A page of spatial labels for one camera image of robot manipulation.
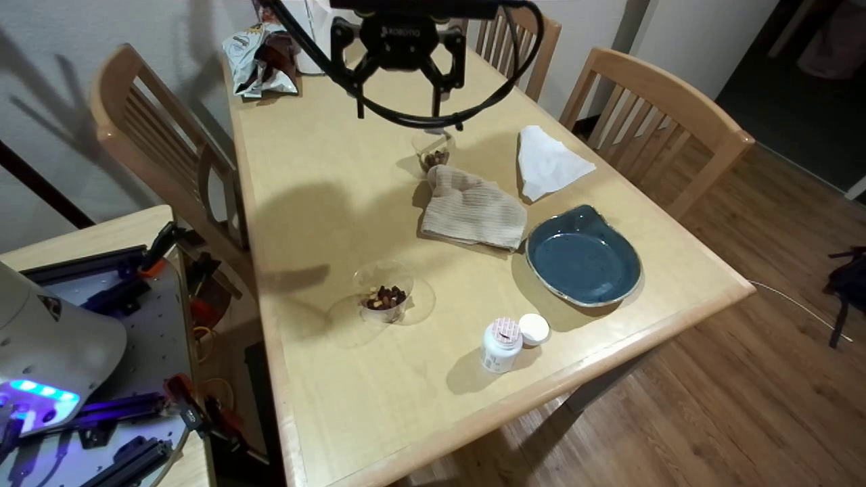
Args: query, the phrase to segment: striped cloth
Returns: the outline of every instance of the striped cloth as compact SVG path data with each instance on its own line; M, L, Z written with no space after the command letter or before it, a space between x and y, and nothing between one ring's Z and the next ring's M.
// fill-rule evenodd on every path
M421 222L424 235L511 251L520 246L527 210L496 183L450 166L433 166L427 181L433 198Z

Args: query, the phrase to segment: white wall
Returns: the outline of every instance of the white wall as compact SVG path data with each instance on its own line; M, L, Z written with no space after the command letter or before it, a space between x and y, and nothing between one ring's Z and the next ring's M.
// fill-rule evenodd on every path
M544 15L562 24L562 33L539 98L539 105L558 119L590 49L609 48L613 44L626 0L536 0L536 3ZM471 49L475 48L477 36L477 22L472 22L467 34ZM523 88L531 69L520 80Z
M217 49L253 23L248 0L9 3L0 16L0 139L94 220L153 205L94 137L94 72L131 43L233 154ZM0 227L0 252L74 229L2 169Z
M650 0L630 53L715 98L779 0Z

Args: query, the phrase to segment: white cable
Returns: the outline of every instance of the white cable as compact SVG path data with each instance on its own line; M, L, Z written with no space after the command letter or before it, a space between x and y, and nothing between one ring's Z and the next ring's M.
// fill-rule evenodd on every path
M784 297L786 300L788 300L788 301L790 301L790 302L793 302L794 304L796 304L797 306L799 306L800 308L802 308L806 313L812 315L813 318L815 318L816 320L822 322L822 323L823 323L827 328L829 328L829 329L834 329L833 325L829 324L829 323L828 323L824 318L822 318L822 317L816 315L815 313L812 312L811 309L808 309L806 306L804 306L804 305L800 304L799 302L795 301L794 298L788 296L787 294L783 293L782 291L780 291L780 290L778 290L778 289L773 289L773 288L771 288L770 286L767 286L766 284L763 284L763 283L761 283L761 282L752 281L751 279L747 279L747 280L748 280L749 282L751 282L752 284L754 284L755 286L760 286L760 287L762 287L762 288L764 288L764 289L770 290L770 291L776 293L777 295L780 295L780 296ZM848 335L846 335L846 334L842 334L842 338L844 338L845 340L847 340L848 343L854 343L854 341L853 341L851 338L848 338Z

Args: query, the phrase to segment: small table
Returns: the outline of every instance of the small table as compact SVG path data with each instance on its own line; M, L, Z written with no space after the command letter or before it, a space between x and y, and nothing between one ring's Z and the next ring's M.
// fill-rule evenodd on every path
M0 255L0 261L15 270L33 269L84 256L92 256L136 245L150 245L163 226L174 219L171 207L155 206L125 217L74 231L60 237L34 243L27 247ZM177 258L169 260L178 267ZM196 352L190 350L192 370L197 362ZM188 431L174 446L180 454L158 483L160 486L207 487L216 485L210 464L209 446L196 433Z
M466 87L443 114L502 82L468 53ZM419 73L376 74L365 85L372 100L414 114L430 112L430 90ZM569 305L521 254L420 238L430 189L415 132L369 111L358 120L354 100L327 78L305 77L301 97L242 101L229 89L229 106L289 484L386 485L587 385L572 401L582 410L636 357L754 291L517 89L452 132L449 164L519 197L518 133L527 125L595 163L526 205L527 229L577 205L598 209L643 263L639 289L618 307ZM383 258L415 270L426 319L375 329L357 318L352 274ZM550 340L523 351L516 370L484 373L484 328L525 313L545 316Z

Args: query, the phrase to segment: wooden floor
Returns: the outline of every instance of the wooden floor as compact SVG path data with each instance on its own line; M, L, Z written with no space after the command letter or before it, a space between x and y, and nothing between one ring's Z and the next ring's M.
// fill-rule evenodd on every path
M669 189L699 154L685 149ZM826 254L866 244L866 209L758 147L683 223L827 321L838 303L821 289L840 263ZM394 485L866 485L864 321L851 314L854 343L832 350L825 325L759 289L661 347L579 419L554 401Z

